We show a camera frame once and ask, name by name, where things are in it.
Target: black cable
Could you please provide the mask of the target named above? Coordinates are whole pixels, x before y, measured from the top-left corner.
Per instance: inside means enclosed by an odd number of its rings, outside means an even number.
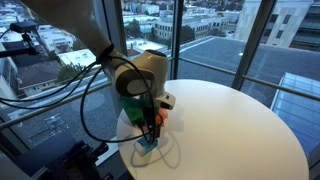
[[[82,75],[81,79],[79,80],[79,82],[77,83],[77,85],[66,95],[64,96],[63,98],[61,98],[60,100],[54,102],[54,103],[51,103],[51,104],[47,104],[47,105],[43,105],[43,106],[37,106],[37,107],[23,107],[23,106],[16,106],[16,105],[12,105],[12,104],[9,104],[7,102],[4,102],[2,100],[0,100],[0,102],[2,104],[5,104],[7,106],[10,106],[10,107],[14,107],[14,108],[20,108],[20,109],[40,109],[40,108],[45,108],[45,107],[50,107],[50,106],[53,106],[55,104],[58,104],[60,103],[61,101],[63,101],[64,99],[66,99],[67,97],[69,97],[76,89],[77,87],[80,85],[81,81],[83,80],[83,78],[86,76],[86,74],[90,71],[90,69],[94,66],[95,64],[92,63],[91,65],[88,66],[88,68],[86,68],[86,71],[85,73]]]
[[[93,83],[93,81],[95,80],[95,78],[98,76],[98,74],[99,74],[102,70],[103,70],[103,67],[101,67],[101,68],[92,76],[92,78],[91,78],[90,81],[88,82],[87,87],[86,87],[86,89],[84,90],[83,95],[82,95],[82,99],[81,99],[81,103],[80,103],[80,121],[81,121],[81,124],[82,124],[82,127],[83,127],[84,131],[88,134],[88,136],[89,136],[90,138],[92,138],[92,139],[94,139],[94,140],[96,140],[96,141],[106,142],[106,143],[122,143],[122,142],[132,141],[132,140],[138,139],[138,138],[143,137],[143,136],[146,138],[146,140],[148,140],[147,137],[146,137],[146,134],[149,134],[150,132],[145,133],[144,131],[142,131],[142,134],[141,134],[141,135],[134,136],[134,137],[127,138],[127,139],[121,139],[121,140],[101,139],[101,138],[99,138],[99,137],[96,137],[95,135],[93,135],[93,134],[89,131],[89,129],[88,129],[86,123],[85,123],[85,118],[84,118],[84,103],[85,103],[85,99],[86,99],[86,96],[87,96],[87,94],[88,94],[88,91],[89,91],[89,89],[90,89],[91,84]],[[161,118],[161,120],[162,120],[162,121],[161,121],[161,124],[159,124],[159,127],[156,127],[155,129],[161,128],[161,125],[162,125],[162,123],[163,123],[163,118],[162,118],[162,116],[160,116],[160,118]]]
[[[3,32],[2,34],[1,34],[1,36],[0,36],[0,39],[7,33],[7,32],[9,32],[10,31],[10,29],[7,29],[5,32]]]
[[[137,72],[137,74],[140,76],[140,78],[142,79],[144,85],[146,86],[147,88],[147,92],[148,92],[148,96],[149,96],[149,101],[150,101],[150,104],[151,104],[151,109],[153,111],[152,113],[152,137],[150,137],[150,139],[146,139],[147,142],[149,144],[153,144],[155,139],[156,139],[156,115],[155,115],[155,107],[154,107],[154,102],[153,102],[153,96],[152,96],[152,93],[151,93],[151,86],[149,87],[148,84],[147,84],[147,81],[146,79],[143,77],[143,75],[141,74],[141,72],[139,71],[139,69],[131,62],[131,61],[128,61],[127,59],[125,58],[122,58],[122,57],[116,57],[116,56],[108,56],[109,58],[115,58],[115,59],[119,59],[119,60],[122,60],[128,64],[130,64],[133,69]]]
[[[58,92],[64,90],[65,88],[67,88],[72,82],[74,82],[82,73],[86,72],[88,70],[89,67],[93,67],[94,65],[96,65],[96,62],[91,63],[89,66],[85,67],[82,71],[80,71],[74,78],[72,78],[67,84],[65,84],[64,86],[62,86],[61,88],[59,88],[56,91],[53,91],[47,95],[41,96],[41,97],[37,97],[37,98],[33,98],[33,99],[20,99],[20,100],[16,100],[16,99],[6,99],[6,98],[0,98],[0,102],[2,101],[8,101],[8,102],[30,102],[30,101],[36,101],[36,100],[40,100],[40,99],[44,99],[47,97],[50,97],[54,94],[57,94]]]

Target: wire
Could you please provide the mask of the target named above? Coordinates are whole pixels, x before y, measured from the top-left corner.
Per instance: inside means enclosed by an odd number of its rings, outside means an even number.
[[[7,32],[9,32],[10,31],[10,29],[7,29],[5,32],[3,32],[2,34],[1,34],[1,36],[0,36],[0,39],[7,33]]]
[[[130,61],[128,61],[128,62],[129,62],[129,64],[130,64],[132,67],[134,67],[134,69],[139,73],[139,75],[141,76],[141,79],[144,81],[144,83],[145,83],[145,85],[146,85],[146,87],[147,87],[147,89],[148,89],[149,94],[150,94],[151,97],[152,97],[152,94],[151,94],[151,91],[150,91],[151,88],[148,87],[146,80],[144,79],[144,77],[142,76],[142,74],[140,73],[140,71],[138,70],[138,68],[137,68],[133,63],[131,63]],[[82,99],[81,99],[81,103],[80,103],[80,120],[81,120],[81,124],[82,124],[82,126],[83,126],[84,131],[88,134],[89,137],[91,137],[92,139],[94,139],[94,140],[96,140],[96,141],[100,141],[100,142],[106,142],[106,143],[122,143],[122,142],[132,141],[132,140],[138,139],[138,138],[140,138],[140,137],[144,137],[144,138],[147,140],[148,143],[151,143],[151,144],[152,144],[152,143],[154,142],[154,140],[155,140],[155,135],[156,135],[155,132],[156,132],[157,128],[160,128],[161,125],[162,125],[162,123],[163,123],[162,116],[160,116],[160,118],[161,118],[161,120],[162,120],[162,121],[161,121],[161,124],[159,125],[159,127],[156,126],[156,122],[155,122],[155,112],[154,112],[154,111],[153,111],[153,116],[154,116],[153,119],[154,119],[154,124],[155,124],[155,125],[154,125],[153,131],[152,131],[152,132],[153,132],[152,135],[154,136],[154,138],[153,138],[153,140],[152,140],[151,142],[150,142],[150,140],[146,137],[146,134],[151,133],[151,131],[145,133],[145,132],[143,131],[143,129],[142,129],[142,134],[141,134],[141,135],[134,136],[134,137],[127,138],[127,139],[121,139],[121,140],[101,139],[101,138],[99,138],[99,137],[96,137],[95,135],[93,135],[93,134],[89,131],[89,129],[88,129],[86,123],[85,123],[85,118],[84,118],[84,103],[85,103],[85,99],[86,99],[86,96],[87,96],[87,94],[88,94],[88,91],[89,91],[89,89],[90,89],[90,86],[91,86],[92,82],[94,81],[94,79],[98,76],[98,74],[99,74],[102,70],[103,70],[103,67],[101,67],[101,68],[93,75],[93,77],[91,78],[91,80],[88,82],[87,87],[86,87],[86,89],[84,90],[83,95],[82,95]],[[152,102],[152,107],[153,107],[153,109],[154,109],[153,98],[151,98],[151,102]]]
[[[85,71],[88,70],[88,68],[90,68],[91,66],[93,67],[94,65],[96,65],[96,62],[91,63],[89,66],[87,66],[86,68],[84,68],[82,71],[80,71],[74,78],[72,78],[67,84],[65,84],[64,86],[62,86],[61,88],[59,88],[58,90],[49,93],[47,95],[41,96],[41,97],[37,97],[37,98],[33,98],[33,99],[20,99],[20,100],[16,100],[16,99],[6,99],[6,98],[0,98],[0,102],[2,101],[8,101],[8,102],[30,102],[30,101],[35,101],[35,100],[40,100],[40,99],[44,99],[47,97],[50,97],[54,94],[57,94],[58,92],[64,90],[65,88],[67,88],[72,82],[74,82],[82,73],[84,73]]]
[[[60,103],[61,101],[63,101],[64,99],[66,99],[67,97],[69,97],[76,89],[77,87],[80,85],[81,81],[83,80],[83,78],[86,76],[86,74],[90,71],[90,69],[94,66],[95,64],[90,64],[88,66],[88,68],[86,68],[86,71],[84,71],[84,74],[82,75],[81,79],[79,80],[79,82],[77,83],[77,85],[66,95],[64,96],[63,98],[61,98],[60,100],[54,102],[54,103],[51,103],[51,104],[47,104],[47,105],[43,105],[43,106],[37,106],[37,107],[23,107],[23,106],[16,106],[16,105],[12,105],[12,104],[9,104],[7,102],[4,102],[2,100],[0,100],[1,103],[7,105],[7,106],[10,106],[10,107],[14,107],[14,108],[20,108],[20,109],[40,109],[40,108],[45,108],[45,107],[50,107],[50,106],[53,106],[55,104],[58,104]]]
[[[141,74],[139,69],[132,62],[130,62],[127,59],[122,58],[122,57],[109,56],[109,58],[119,59],[119,60],[122,60],[122,61],[130,64],[133,67],[133,69],[135,69],[135,71],[138,73],[138,75],[142,79],[145,87],[147,88],[149,101],[150,101],[150,104],[151,104],[151,109],[153,110],[152,117],[151,117],[153,119],[153,121],[152,121],[152,124],[151,124],[151,126],[152,126],[152,133],[151,133],[152,137],[150,137],[150,139],[146,139],[146,140],[147,140],[147,142],[149,144],[153,144],[155,139],[156,139],[156,115],[155,115],[155,112],[154,112],[155,111],[155,107],[154,107],[154,102],[153,102],[153,96],[152,96],[152,93],[151,93],[151,86],[150,87],[148,86],[146,79],[143,77],[143,75]]]

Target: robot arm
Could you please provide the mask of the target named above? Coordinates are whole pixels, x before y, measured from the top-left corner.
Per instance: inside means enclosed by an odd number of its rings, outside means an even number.
[[[168,69],[166,55],[153,50],[145,51],[131,61],[139,69],[140,74],[138,74],[132,65],[121,60],[127,58],[113,48],[112,43],[99,29],[93,18],[93,0],[21,0],[21,2],[51,25],[74,34],[84,42],[98,57],[105,73],[112,75],[113,85],[120,95],[126,97],[142,95],[151,88],[152,101],[146,98],[146,106],[155,108],[155,111],[159,108],[173,108],[175,97],[164,90]]]

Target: white round table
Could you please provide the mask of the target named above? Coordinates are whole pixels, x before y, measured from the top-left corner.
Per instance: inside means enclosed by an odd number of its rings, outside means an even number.
[[[198,80],[166,82],[176,97],[159,145],[140,157],[134,142],[119,144],[135,179],[307,180],[295,135],[270,109],[244,93]],[[117,138],[141,134],[124,112]]]

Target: green component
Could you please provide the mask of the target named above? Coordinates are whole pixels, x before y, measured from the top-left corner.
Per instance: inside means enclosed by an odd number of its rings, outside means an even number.
[[[121,97],[120,102],[132,125],[143,120],[144,104],[141,99]]]

